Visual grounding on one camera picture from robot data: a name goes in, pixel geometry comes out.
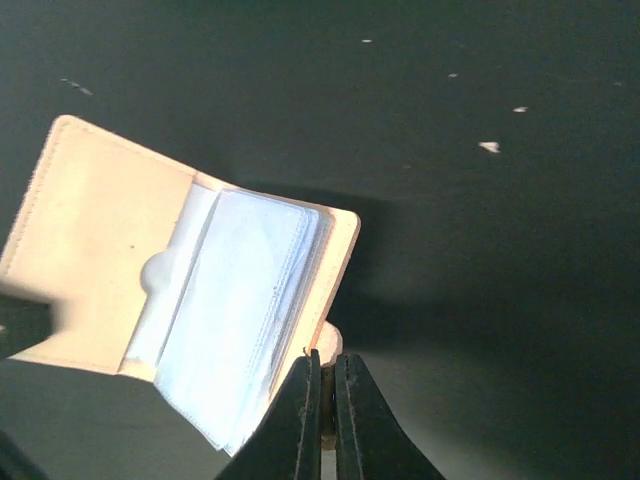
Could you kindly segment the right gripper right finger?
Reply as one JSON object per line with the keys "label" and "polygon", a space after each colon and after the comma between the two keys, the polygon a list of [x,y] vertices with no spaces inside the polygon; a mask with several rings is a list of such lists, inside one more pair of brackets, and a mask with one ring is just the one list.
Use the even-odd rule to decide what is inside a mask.
{"label": "right gripper right finger", "polygon": [[336,474],[339,479],[441,479],[400,427],[363,359],[335,365]]}

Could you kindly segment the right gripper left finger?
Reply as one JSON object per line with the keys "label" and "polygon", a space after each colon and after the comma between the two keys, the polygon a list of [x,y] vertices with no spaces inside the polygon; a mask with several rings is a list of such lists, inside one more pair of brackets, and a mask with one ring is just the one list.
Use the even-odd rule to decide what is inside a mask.
{"label": "right gripper left finger", "polygon": [[261,423],[216,480],[319,479],[321,396],[313,350],[294,361]]}

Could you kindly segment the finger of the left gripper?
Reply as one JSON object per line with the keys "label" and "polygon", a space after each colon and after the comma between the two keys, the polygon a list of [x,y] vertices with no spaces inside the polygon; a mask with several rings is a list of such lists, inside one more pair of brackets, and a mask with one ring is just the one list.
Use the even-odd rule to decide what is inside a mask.
{"label": "finger of the left gripper", "polygon": [[9,358],[54,332],[53,303],[26,291],[1,289],[1,357]]}

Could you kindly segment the beige leather card holder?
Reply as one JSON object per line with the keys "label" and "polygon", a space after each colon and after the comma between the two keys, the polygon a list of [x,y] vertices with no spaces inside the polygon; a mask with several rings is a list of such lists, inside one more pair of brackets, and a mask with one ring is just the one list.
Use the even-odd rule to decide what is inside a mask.
{"label": "beige leather card holder", "polygon": [[54,332],[9,358],[151,383],[235,454],[297,358],[340,354],[326,317],[359,230],[59,116],[1,255],[1,288],[49,299]]}

